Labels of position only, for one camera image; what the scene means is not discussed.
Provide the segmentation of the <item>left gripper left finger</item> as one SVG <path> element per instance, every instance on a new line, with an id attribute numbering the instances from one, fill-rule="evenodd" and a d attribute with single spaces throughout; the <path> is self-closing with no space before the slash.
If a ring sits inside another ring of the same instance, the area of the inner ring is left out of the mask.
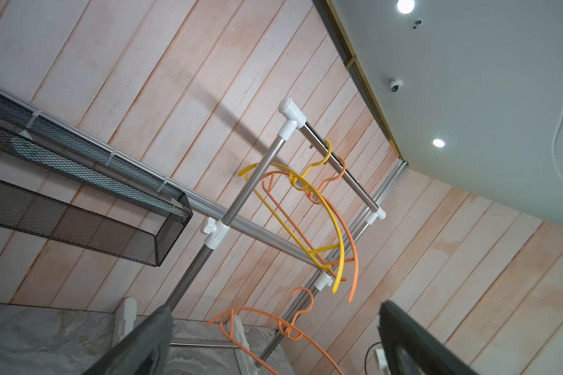
<path id="1" fill-rule="evenodd" d="M 161 306 L 84 374 L 163 374 L 173 326 L 170 307 Z"/>

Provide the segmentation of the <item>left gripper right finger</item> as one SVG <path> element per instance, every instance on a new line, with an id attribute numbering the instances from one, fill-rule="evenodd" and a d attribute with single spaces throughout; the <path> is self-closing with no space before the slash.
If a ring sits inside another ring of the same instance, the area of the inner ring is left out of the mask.
<path id="1" fill-rule="evenodd" d="M 379 311 L 378 332 L 391 374 L 474 374 L 396 303 Z"/>

